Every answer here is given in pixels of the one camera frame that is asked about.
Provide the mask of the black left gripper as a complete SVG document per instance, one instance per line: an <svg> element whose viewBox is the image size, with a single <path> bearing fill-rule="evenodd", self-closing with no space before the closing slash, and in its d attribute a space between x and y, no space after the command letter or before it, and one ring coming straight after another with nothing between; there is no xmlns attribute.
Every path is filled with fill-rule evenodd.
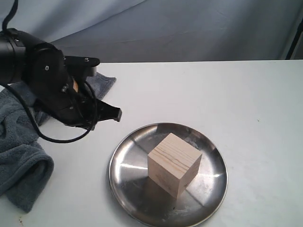
<svg viewBox="0 0 303 227"><path fill-rule="evenodd" d="M37 105L67 126L88 127L98 122L120 122L122 110L93 97L86 78L71 76L64 54L52 44L41 43L26 52L22 77L37 97Z"/></svg>

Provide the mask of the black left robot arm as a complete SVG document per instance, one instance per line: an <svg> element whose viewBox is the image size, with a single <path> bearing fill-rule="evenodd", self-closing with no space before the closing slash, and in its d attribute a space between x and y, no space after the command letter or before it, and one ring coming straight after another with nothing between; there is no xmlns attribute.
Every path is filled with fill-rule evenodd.
<svg viewBox="0 0 303 227"><path fill-rule="evenodd" d="M14 28L0 33L0 81L23 81L37 100L34 106L67 126L87 128L97 121L120 121L118 107L95 101L85 84L100 60L65 56L54 45Z"/></svg>

